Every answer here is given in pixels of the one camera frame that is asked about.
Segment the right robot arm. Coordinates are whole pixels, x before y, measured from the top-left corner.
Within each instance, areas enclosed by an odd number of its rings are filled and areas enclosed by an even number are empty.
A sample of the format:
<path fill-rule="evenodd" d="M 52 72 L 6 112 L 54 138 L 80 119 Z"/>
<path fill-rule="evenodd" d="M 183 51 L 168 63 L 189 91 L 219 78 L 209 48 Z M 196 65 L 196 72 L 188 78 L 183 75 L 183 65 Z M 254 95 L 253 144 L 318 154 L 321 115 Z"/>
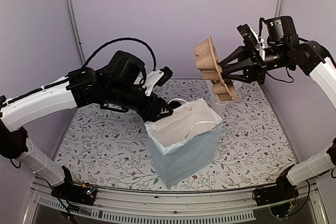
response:
<path fill-rule="evenodd" d="M 271 190 L 276 201 L 290 195 L 292 186 L 335 169 L 335 142 L 328 140 L 335 133 L 335 51 L 328 50 L 335 46 L 335 22 L 318 17 L 300 18 L 299 23 L 310 39 L 299 37 L 290 16 L 260 19 L 260 27 L 268 29 L 267 40 L 260 31 L 240 25 L 244 45 L 220 62 L 223 78 L 245 83 L 264 84 L 276 69 L 300 70 L 290 78 L 289 88 L 272 82 L 268 90 L 276 111 L 295 118 L 286 123 L 290 140 L 299 152 L 314 154 L 277 178 Z"/>

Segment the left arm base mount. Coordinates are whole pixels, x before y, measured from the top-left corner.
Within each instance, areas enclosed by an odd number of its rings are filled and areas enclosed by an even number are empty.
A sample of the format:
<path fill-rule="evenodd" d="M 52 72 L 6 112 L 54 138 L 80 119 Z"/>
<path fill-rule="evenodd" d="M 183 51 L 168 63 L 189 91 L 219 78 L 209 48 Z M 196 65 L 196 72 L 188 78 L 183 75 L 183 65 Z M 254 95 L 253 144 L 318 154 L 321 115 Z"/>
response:
<path fill-rule="evenodd" d="M 65 201 L 93 206 L 97 189 L 89 183 L 75 185 L 71 181 L 65 181 L 58 186 L 52 186 L 51 195 Z"/>

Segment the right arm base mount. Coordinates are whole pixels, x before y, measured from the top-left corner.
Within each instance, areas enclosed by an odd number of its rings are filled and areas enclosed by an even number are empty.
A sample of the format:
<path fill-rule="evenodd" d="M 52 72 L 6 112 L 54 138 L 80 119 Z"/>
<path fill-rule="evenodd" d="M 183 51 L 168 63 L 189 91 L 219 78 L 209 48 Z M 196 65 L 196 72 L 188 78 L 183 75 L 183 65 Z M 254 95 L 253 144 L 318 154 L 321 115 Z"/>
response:
<path fill-rule="evenodd" d="M 271 205 L 269 207 L 270 213 L 277 219 L 287 219 L 298 214 L 308 202 L 310 197 L 310 183 L 306 180 L 308 185 L 307 196 L 303 204 L 296 209 L 299 201 L 299 192 L 297 186 L 287 184 L 285 182 L 278 182 L 273 186 L 264 187 L 259 186 L 252 192 L 252 199 L 257 206 Z"/>

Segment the brown cardboard cup carrier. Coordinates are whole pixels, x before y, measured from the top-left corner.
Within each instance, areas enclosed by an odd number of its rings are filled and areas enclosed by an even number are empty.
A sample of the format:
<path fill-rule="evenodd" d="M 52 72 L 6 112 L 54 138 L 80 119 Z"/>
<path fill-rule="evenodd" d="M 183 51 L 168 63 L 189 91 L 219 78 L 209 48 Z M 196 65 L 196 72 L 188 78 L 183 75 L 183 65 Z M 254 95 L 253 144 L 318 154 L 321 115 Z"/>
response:
<path fill-rule="evenodd" d="M 231 80 L 222 77 L 218 54 L 210 35 L 194 48 L 196 68 L 202 79 L 212 83 L 212 93 L 222 102 L 238 101 L 237 91 Z"/>

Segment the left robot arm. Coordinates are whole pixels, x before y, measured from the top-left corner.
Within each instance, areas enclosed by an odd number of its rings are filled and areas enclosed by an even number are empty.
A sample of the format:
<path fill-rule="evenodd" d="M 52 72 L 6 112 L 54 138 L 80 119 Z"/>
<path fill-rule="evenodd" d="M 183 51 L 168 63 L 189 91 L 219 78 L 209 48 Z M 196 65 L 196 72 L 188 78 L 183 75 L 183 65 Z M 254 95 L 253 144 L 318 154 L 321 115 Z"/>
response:
<path fill-rule="evenodd" d="M 133 110 L 142 120 L 155 122 L 173 113 L 169 104 L 153 92 L 172 74 L 168 67 L 146 72 L 141 59 L 119 50 L 98 70 L 84 64 L 23 95 L 11 99 L 1 96 L 1 155 L 29 167 L 67 200 L 75 199 L 78 193 L 91 195 L 87 185 L 74 185 L 70 171 L 51 161 L 36 147 L 25 125 L 58 111 L 90 104 L 119 113 Z"/>

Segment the stack of black lids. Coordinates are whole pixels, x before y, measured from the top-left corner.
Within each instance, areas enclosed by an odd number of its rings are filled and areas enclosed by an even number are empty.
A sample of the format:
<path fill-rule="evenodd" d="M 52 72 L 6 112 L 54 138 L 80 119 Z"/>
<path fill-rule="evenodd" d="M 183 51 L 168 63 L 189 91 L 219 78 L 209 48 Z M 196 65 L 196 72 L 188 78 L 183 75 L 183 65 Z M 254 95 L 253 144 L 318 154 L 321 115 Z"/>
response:
<path fill-rule="evenodd" d="M 168 105 L 170 106 L 171 109 L 176 109 L 180 107 L 182 104 L 183 102 L 179 100 L 171 100 L 170 102 L 168 102 Z"/>

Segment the white paper bag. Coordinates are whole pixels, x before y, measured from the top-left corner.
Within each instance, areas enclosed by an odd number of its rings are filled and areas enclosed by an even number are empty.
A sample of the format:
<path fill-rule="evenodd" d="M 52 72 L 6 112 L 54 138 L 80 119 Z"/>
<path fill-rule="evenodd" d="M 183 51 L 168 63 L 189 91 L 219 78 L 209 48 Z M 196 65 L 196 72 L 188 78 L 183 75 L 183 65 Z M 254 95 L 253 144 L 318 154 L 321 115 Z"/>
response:
<path fill-rule="evenodd" d="M 223 119 L 203 98 L 182 100 L 172 115 L 145 123 L 152 165 L 166 187 L 212 162 L 222 124 Z"/>

